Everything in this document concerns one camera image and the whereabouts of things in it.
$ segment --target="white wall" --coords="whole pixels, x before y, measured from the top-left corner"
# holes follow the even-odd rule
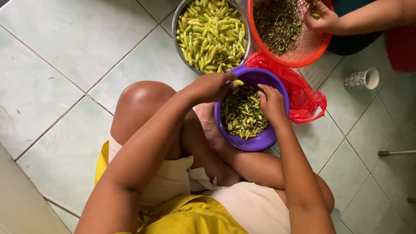
[[[70,234],[0,144],[0,234]]]

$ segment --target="hand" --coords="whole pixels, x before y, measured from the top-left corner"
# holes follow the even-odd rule
[[[344,27],[341,19],[338,15],[331,11],[322,1],[318,1],[315,5],[321,17],[319,19],[314,19],[312,17],[312,10],[314,4],[311,3],[308,11],[305,13],[304,22],[306,27],[311,31],[316,31],[319,33],[330,33],[334,35],[343,35]]]
[[[232,82],[235,79],[234,73],[210,73],[198,77],[183,91],[191,96],[194,105],[221,102],[230,90],[238,86],[236,82]]]
[[[288,123],[285,101],[279,91],[267,85],[258,84],[257,86],[263,90],[263,92],[257,92],[260,98],[260,108],[272,126],[282,122]]]

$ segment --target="orange plastic basket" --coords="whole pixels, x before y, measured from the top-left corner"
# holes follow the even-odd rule
[[[286,53],[276,56],[271,53],[266,45],[260,39],[260,36],[257,32],[256,26],[254,24],[253,17],[253,5],[258,2],[263,2],[265,0],[248,0],[248,22],[250,24],[251,33],[253,34],[255,40],[255,46],[258,50],[264,51],[270,58],[274,61],[283,64],[287,67],[304,67],[313,62],[315,62],[327,49],[329,42],[331,41],[332,35],[326,33],[316,33],[310,31],[305,24],[302,24],[302,32],[296,39],[297,48],[295,50],[287,51]],[[307,11],[307,1],[305,0],[294,0],[297,1],[299,5],[299,10],[297,16],[300,19],[303,19]],[[334,11],[331,0],[323,0],[324,4],[328,8]]]

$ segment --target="basket rim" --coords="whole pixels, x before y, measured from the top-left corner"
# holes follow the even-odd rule
[[[260,47],[260,49],[262,51],[264,51],[268,57],[270,57],[271,59],[273,59],[274,61],[286,66],[286,67],[291,67],[291,68],[299,68],[299,67],[305,67],[307,65],[310,65],[311,63],[315,62],[316,60],[318,60],[319,57],[321,57],[324,52],[327,50],[329,42],[331,41],[332,35],[325,33],[324,34],[324,38],[322,40],[322,44],[319,46],[318,50],[308,59],[306,59],[305,61],[301,61],[301,62],[287,62],[284,60],[281,60],[280,58],[276,57],[276,55],[274,55],[273,53],[271,53],[266,45],[263,43],[263,41],[260,39],[260,36],[257,32],[257,28],[254,24],[254,16],[253,16],[253,0],[248,0],[247,2],[247,15],[248,15],[248,23],[250,24],[250,28],[251,28],[251,33],[254,37],[255,42],[257,43],[257,45]],[[331,11],[334,11],[334,7],[331,5],[328,6],[328,8]]]

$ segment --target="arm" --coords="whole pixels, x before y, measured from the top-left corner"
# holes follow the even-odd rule
[[[176,93],[124,144],[92,191],[75,234],[137,232],[139,201],[156,175],[173,134],[196,104],[223,98],[234,73],[199,77]]]
[[[287,119],[283,96],[267,85],[258,85],[260,106],[276,132],[280,148],[283,180],[294,234],[335,234],[321,189],[315,174]]]
[[[307,27],[340,36],[383,31],[416,22],[414,0],[377,0],[340,18],[321,1],[316,8],[322,17],[314,19],[311,6],[305,14]]]

